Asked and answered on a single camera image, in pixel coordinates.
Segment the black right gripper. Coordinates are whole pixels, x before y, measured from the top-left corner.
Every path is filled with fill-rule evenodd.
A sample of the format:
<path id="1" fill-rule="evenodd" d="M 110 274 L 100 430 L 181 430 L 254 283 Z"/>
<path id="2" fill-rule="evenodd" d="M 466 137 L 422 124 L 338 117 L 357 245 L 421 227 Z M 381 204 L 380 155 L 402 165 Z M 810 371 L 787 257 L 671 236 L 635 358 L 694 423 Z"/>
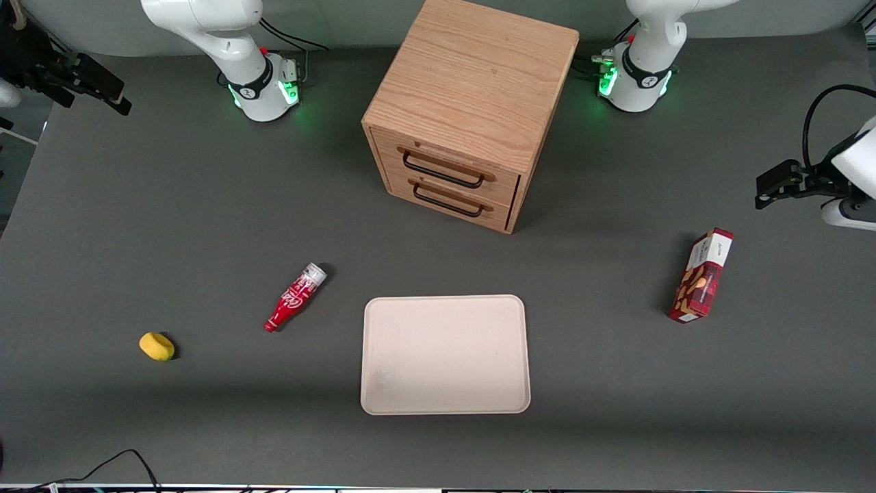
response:
<path id="1" fill-rule="evenodd" d="M 3 108 L 18 106 L 21 90 L 28 88 L 64 108 L 74 103 L 74 91 L 106 103 L 119 115 L 128 116 L 132 109 L 123 96 L 124 81 L 88 54 L 76 53 L 70 59 L 23 14 L 1 14 L 1 76 Z"/>

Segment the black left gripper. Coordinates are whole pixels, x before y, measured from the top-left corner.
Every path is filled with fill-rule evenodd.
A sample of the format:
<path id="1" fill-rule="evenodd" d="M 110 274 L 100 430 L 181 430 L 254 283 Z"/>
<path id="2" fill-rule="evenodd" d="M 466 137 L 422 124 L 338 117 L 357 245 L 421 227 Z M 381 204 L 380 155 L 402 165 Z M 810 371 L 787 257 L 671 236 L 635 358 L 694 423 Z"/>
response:
<path id="1" fill-rule="evenodd" d="M 757 210 L 784 199 L 844 198 L 844 175 L 827 159 L 817 165 L 783 160 L 757 177 L 755 184 Z"/>

